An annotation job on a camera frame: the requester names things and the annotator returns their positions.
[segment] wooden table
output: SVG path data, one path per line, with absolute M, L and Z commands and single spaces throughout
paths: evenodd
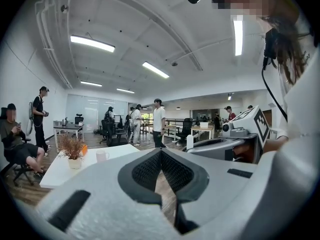
M 209 125 L 208 128 L 201 128 L 200 126 L 194 125 L 191 127 L 191 136 L 194 135 L 194 131 L 209 132 L 209 140 L 210 140 L 214 137 L 215 127 Z
M 150 126 L 154 126 L 153 124 L 148 124 L 148 141 L 150 141 Z M 174 136 L 173 136 L 173 141 L 176 141 L 176 136 L 177 136 L 177 126 L 176 125 L 167 125 L 164 127 L 164 130 L 168 130 L 168 135 L 169 135 L 169 130 L 174 128 Z M 165 135 L 162 135 L 162 143 L 164 144 L 164 140 L 165 140 Z
M 61 131 L 68 132 L 74 132 L 76 135 L 76 138 L 78 138 L 78 132 L 81 130 L 84 126 L 79 126 L 78 124 L 73 123 L 67 123 L 66 125 L 62 125 L 62 123 L 53 122 L 53 132 L 54 132 L 54 141 L 55 141 L 55 147 L 56 151 L 59 152 L 58 148 L 58 136 L 57 133 Z M 85 142 L 85 135 L 82 133 L 82 140 Z
M 51 163 L 50 167 L 48 168 L 47 172 L 43 176 L 40 182 L 40 187 L 47 189 L 55 189 L 67 180 L 71 179 L 79 172 L 81 172 L 82 170 L 85 170 L 87 167 L 96 164 L 96 153 L 98 150 L 104 150 L 106 153 L 109 154 L 109 158 L 107 160 L 119 158 L 139 151 L 139 149 L 135 148 L 130 144 L 88 149 L 87 153 L 83 157 L 80 169 L 70 169 L 68 164 L 68 158 L 59 157 L 59 155 L 57 155 Z

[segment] white t-shirt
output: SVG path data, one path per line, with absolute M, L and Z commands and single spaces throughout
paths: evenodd
M 131 114 L 131 119 L 133 125 L 136 125 L 137 123 L 140 123 L 140 120 L 137 120 L 138 118 L 141 118 L 141 113 L 139 109 L 136 109 L 132 114 Z
M 162 119 L 166 118 L 166 111 L 163 107 L 156 108 L 153 111 L 153 131 L 162 131 Z
M 301 13 L 296 24 L 299 34 L 310 32 L 310 25 Z M 303 56 L 304 72 L 294 85 L 288 83 L 282 68 L 279 70 L 280 89 L 283 96 L 283 110 L 288 122 L 281 116 L 277 138 L 286 136 L 297 138 L 301 134 L 319 131 L 319 79 L 320 79 L 320 48 L 314 46 L 314 37 L 307 35 L 299 40 Z M 294 67 L 288 65 L 290 76 L 294 80 Z

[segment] glass wall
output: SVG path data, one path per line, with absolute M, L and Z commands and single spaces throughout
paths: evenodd
M 68 94 L 65 114 L 68 122 L 75 122 L 76 114 L 82 114 L 83 130 L 92 133 L 94 129 L 99 129 L 109 107 L 113 107 L 115 121 L 119 122 L 121 116 L 124 122 L 128 113 L 128 103 L 114 99 Z

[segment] black shorts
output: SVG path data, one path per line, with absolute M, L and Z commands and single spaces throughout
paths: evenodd
M 25 164 L 27 157 L 37 158 L 38 148 L 30 143 L 24 143 L 10 150 L 5 157 L 10 163 Z

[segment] white pot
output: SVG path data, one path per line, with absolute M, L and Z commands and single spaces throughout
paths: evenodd
M 81 159 L 77 158 L 76 160 L 68 159 L 70 169 L 80 169 Z

